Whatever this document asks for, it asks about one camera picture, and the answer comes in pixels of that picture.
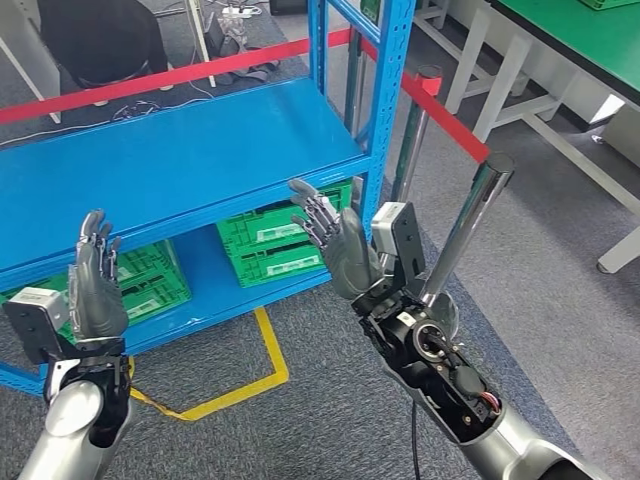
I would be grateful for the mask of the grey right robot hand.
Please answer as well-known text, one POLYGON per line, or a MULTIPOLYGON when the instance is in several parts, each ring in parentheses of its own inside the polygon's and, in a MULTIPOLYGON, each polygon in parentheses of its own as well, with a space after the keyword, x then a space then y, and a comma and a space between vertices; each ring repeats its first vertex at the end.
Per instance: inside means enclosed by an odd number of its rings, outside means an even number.
POLYGON ((292 179, 288 186, 294 192, 291 200, 306 214, 293 215, 291 220, 320 251, 337 295, 354 300, 383 278, 377 254, 366 241, 355 210, 337 211, 328 197, 302 179, 292 179))

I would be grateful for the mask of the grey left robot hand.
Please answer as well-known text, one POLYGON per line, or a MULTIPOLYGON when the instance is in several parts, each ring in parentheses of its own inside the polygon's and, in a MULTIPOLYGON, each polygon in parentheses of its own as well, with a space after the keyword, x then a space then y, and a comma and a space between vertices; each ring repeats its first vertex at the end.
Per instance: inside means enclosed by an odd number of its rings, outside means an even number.
POLYGON ((81 224, 68 273, 70 318, 78 339, 118 337, 129 324, 118 281, 121 239, 109 241, 112 229, 101 209, 88 212, 81 224))

